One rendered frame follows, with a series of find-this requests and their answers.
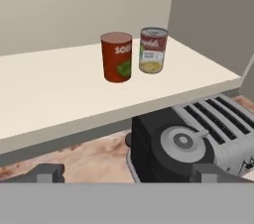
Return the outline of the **red and white soup can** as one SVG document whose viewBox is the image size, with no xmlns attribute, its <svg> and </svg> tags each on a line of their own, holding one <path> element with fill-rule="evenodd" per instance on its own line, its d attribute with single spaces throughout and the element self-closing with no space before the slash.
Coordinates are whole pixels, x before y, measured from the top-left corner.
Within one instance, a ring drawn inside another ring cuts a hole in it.
<svg viewBox="0 0 254 224">
<path fill-rule="evenodd" d="M 162 70 L 168 31 L 157 27 L 143 28 L 140 33 L 139 68 L 149 74 Z"/>
</svg>

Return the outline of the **cream cabinet shelf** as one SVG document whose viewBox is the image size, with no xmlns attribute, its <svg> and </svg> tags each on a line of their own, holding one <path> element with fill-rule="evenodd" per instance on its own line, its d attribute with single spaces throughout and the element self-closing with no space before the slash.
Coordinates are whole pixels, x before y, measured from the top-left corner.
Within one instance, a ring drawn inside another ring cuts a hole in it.
<svg viewBox="0 0 254 224">
<path fill-rule="evenodd" d="M 163 70 L 111 83 L 100 45 L 0 56 L 0 167 L 128 128 L 132 117 L 234 89 L 239 75 L 169 40 Z"/>
</svg>

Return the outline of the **black and silver toaster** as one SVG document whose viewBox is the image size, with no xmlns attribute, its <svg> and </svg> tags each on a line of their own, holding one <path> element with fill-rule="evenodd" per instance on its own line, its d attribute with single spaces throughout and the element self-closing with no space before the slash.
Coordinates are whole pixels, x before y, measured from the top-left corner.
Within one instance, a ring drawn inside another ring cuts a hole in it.
<svg viewBox="0 0 254 224">
<path fill-rule="evenodd" d="M 242 177 L 254 170 L 254 114 L 216 94 L 134 117 L 125 143 L 136 182 L 191 182 L 197 164 Z"/>
</svg>

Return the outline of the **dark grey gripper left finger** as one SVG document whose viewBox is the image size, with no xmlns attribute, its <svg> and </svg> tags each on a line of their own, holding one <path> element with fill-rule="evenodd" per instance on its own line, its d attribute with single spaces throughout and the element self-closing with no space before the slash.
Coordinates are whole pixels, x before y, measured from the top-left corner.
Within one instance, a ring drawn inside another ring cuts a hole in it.
<svg viewBox="0 0 254 224">
<path fill-rule="evenodd" d="M 27 183 L 64 182 L 64 165 L 39 164 L 25 174 L 8 178 L 7 182 L 27 182 Z"/>
</svg>

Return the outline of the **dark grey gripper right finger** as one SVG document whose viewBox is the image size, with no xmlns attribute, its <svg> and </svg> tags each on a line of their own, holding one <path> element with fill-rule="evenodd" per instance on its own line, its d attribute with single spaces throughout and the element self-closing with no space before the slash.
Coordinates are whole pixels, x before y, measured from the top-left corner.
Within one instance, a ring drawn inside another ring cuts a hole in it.
<svg viewBox="0 0 254 224">
<path fill-rule="evenodd" d="M 191 168 L 190 181 L 199 183 L 246 183 L 247 179 L 230 174 L 214 164 L 197 164 Z"/>
</svg>

